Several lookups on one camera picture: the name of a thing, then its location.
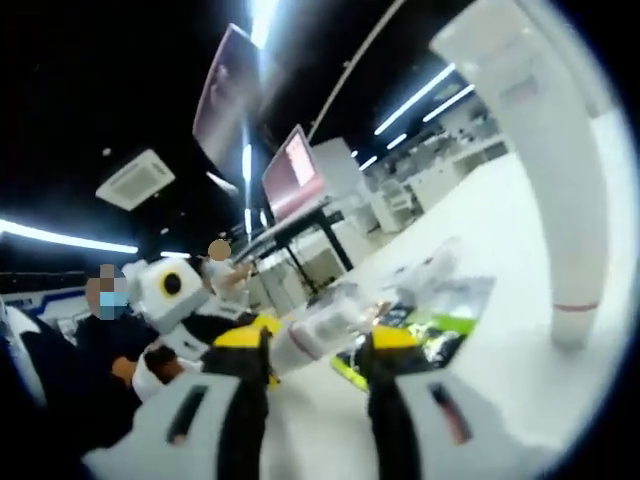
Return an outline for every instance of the face mask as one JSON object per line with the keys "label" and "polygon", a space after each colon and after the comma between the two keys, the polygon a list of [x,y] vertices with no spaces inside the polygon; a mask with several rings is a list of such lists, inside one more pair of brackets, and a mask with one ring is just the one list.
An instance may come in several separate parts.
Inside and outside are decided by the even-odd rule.
{"label": "face mask", "polygon": [[124,307],[128,300],[126,292],[100,292],[100,305],[103,307]]}

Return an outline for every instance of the white robot head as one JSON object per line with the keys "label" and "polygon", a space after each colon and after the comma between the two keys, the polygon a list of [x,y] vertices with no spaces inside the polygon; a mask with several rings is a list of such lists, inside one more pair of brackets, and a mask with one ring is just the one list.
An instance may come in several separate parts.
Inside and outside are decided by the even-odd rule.
{"label": "white robot head", "polygon": [[123,267],[132,292],[132,308],[180,357],[196,360],[208,345],[195,338],[182,324],[211,295],[202,279],[183,259],[166,258],[151,265],[137,262]]}

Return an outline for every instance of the computer screen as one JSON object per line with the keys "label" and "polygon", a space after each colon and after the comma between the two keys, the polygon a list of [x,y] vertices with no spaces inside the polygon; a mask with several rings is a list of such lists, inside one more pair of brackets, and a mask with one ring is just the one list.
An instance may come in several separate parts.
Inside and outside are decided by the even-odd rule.
{"label": "computer screen", "polygon": [[299,125],[266,168],[262,185],[277,222],[323,195],[324,179],[313,163],[311,148]]}
{"label": "computer screen", "polygon": [[192,133],[220,176],[241,189],[242,150],[278,85],[279,66],[231,24],[205,80]]}

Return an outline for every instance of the white table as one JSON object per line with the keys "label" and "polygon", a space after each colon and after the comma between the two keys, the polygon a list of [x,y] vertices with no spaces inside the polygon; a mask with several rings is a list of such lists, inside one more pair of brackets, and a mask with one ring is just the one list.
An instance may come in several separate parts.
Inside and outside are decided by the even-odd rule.
{"label": "white table", "polygon": [[[606,392],[624,351],[629,322],[625,296],[637,245],[625,243],[629,171],[612,146],[616,118],[599,120],[598,141],[619,167],[607,182],[611,268],[595,331],[577,355],[562,355],[549,339],[548,260],[531,187],[515,154],[476,169],[427,215],[345,275],[373,292],[385,274],[428,256],[452,235],[463,239],[461,275],[494,274],[498,281],[482,321],[450,368],[502,412],[522,441],[562,449],[583,428]],[[294,372],[270,393],[263,478],[377,478],[377,456],[366,396],[328,361]]]}

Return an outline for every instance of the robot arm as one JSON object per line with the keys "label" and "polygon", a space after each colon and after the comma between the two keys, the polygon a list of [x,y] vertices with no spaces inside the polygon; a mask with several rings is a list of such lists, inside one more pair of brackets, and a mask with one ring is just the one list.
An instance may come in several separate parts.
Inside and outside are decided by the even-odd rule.
{"label": "robot arm", "polygon": [[[269,338],[254,327],[221,336],[203,373],[165,387],[132,433],[87,465],[100,480],[259,478]],[[406,331],[378,326],[364,352],[380,479],[529,480],[554,459],[510,436],[497,409],[451,372],[426,371]]]}

